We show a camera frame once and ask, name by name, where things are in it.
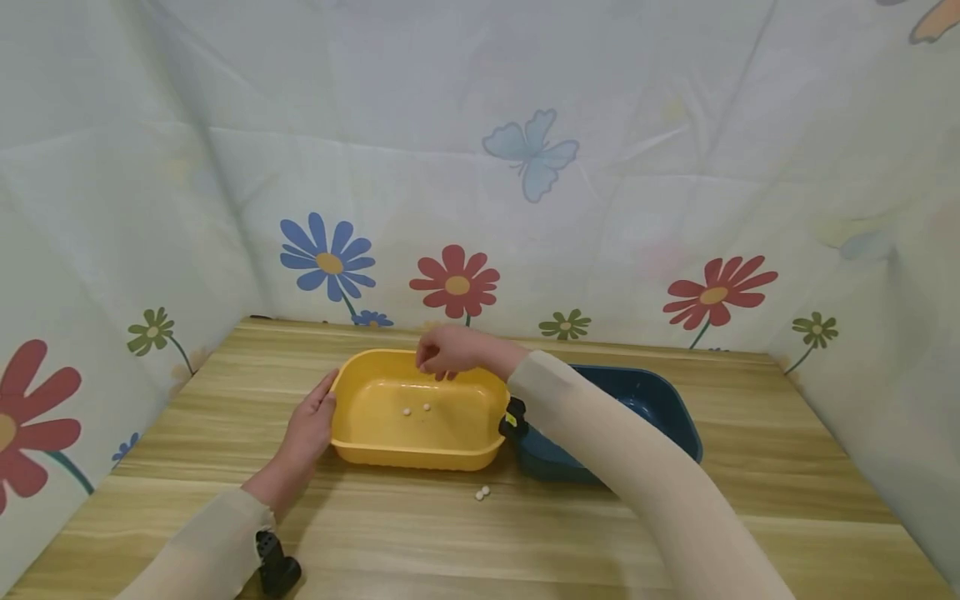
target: sleeve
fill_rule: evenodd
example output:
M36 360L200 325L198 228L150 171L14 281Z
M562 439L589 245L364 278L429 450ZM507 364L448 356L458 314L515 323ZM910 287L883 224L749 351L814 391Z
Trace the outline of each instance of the sleeve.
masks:
M656 427L545 352L508 385L531 424L643 515L678 597L794 597L709 476Z
M273 513L256 498L222 492L116 600L232 600L260 567L256 533L274 527Z

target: plastic basin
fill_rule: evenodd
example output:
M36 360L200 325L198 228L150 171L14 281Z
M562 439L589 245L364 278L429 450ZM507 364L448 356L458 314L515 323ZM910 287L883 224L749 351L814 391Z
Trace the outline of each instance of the plastic basin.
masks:
M482 369L436 381L417 370L414 358L410 350L374 349L347 361L333 382L337 453L350 463L388 467L489 465L503 444L497 426L510 401L507 387Z
M693 420L680 394L666 379L643 369L571 367L634 411L638 418L657 427L691 459L698 463L703 459L703 445ZM576 459L525 422L522 402L512 400L508 410L510 416L502 421L500 431L515 444L521 471L543 481L600 483Z

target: blue flower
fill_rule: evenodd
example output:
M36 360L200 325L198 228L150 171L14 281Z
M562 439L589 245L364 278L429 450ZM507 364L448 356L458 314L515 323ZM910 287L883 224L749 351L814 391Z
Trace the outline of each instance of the blue flower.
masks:
M360 290L355 284L367 287L376 285L373 279L354 273L372 267L375 263L369 256L360 255L370 250L370 240L358 237L348 245L347 242L353 235L353 225L341 221L333 231L333 241L328 251L324 220L316 212L311 212L308 224L310 235L289 219L280 221L280 230L296 245L283 245L286 252L280 255L280 263L287 269L311 270L297 278L297 285L301 290L312 292L326 280L326 296L339 302L344 299L340 286L354 298L360 298Z
M394 322L387 319L385 314L361 310L359 315L353 316L353 324L366 325L367 327L389 327Z
M131 449L133 448L133 445L139 442L139 440L140 440L140 434L134 431L133 435L130 436L130 443L129 444L127 444L126 442L121 443L117 451L113 453L113 460L117 462L122 461L123 458L127 456L127 453L131 451Z

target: yellow flower center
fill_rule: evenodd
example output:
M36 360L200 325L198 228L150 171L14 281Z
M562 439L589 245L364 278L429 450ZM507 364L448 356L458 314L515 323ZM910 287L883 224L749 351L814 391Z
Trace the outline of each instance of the yellow flower center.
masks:
M321 271L329 275L339 275L344 271L343 261L330 252L317 254L317 266L320 267Z
M462 296L470 291L470 280L462 275L455 275L446 281L444 289L454 296Z
M0 414L0 452L16 438L16 421L10 415Z
M730 290L725 287L711 287L708 290L704 290L704 293L700 295L700 303L716 304L717 302L722 302L729 293Z

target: orange butterfly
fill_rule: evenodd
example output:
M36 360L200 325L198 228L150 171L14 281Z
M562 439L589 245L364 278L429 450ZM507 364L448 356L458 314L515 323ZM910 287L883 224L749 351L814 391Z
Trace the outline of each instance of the orange butterfly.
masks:
M960 0L940 0L910 32L910 43L933 43L960 23Z

